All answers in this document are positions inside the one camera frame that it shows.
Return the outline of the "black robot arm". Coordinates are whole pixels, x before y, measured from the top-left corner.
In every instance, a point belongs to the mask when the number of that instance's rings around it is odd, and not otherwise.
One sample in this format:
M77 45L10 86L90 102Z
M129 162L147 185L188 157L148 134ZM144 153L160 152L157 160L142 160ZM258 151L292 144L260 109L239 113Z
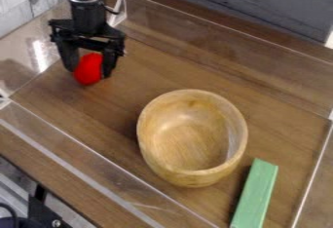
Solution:
M62 65L73 72L78 66L78 50L85 49L101 54L98 74L110 76L118 57L124 55L124 33L106 24L109 10L104 0L68 0L70 17L50 19L48 25L52 33L50 41L56 44Z

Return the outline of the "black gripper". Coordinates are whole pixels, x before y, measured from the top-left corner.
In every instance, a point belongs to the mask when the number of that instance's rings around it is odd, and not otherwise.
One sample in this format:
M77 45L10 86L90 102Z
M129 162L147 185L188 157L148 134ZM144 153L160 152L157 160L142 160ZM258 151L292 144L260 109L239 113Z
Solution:
M102 51L102 77L110 76L116 68L118 56L124 54L125 35L105 23L92 32L78 31L70 19L50 19L48 25L52 29L50 41L56 43L65 69L73 72L78 62L78 48Z

